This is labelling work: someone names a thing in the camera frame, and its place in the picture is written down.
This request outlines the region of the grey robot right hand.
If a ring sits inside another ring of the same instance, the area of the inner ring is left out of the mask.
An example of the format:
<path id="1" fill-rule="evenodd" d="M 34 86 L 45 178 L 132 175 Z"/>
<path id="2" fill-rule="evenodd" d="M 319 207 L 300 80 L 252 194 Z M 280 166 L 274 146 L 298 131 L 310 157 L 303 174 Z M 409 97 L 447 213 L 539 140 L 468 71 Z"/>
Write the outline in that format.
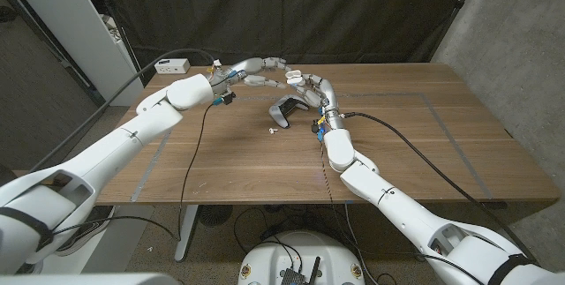
<path id="1" fill-rule="evenodd" d="M 291 85 L 310 106 L 321 108 L 322 115 L 332 129 L 343 129 L 343 118 L 339 114 L 338 101 L 331 83 L 314 74 L 304 74 L 300 70 L 285 73 Z"/>

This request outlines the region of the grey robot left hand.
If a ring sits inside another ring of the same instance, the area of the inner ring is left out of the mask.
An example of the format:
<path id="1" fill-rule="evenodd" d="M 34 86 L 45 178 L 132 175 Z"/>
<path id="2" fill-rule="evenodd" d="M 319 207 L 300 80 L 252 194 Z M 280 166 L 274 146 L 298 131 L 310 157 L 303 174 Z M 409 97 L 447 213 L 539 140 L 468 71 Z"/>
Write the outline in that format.
<path id="1" fill-rule="evenodd" d="M 283 70 L 291 71 L 286 60 L 279 57 L 253 57 L 233 64 L 225 70 L 219 70 L 216 75 L 209 79 L 214 94 L 230 92 L 230 87 L 243 82 L 250 87 L 271 86 L 285 88 L 285 85 L 276 80 L 260 76 L 263 71 Z"/>

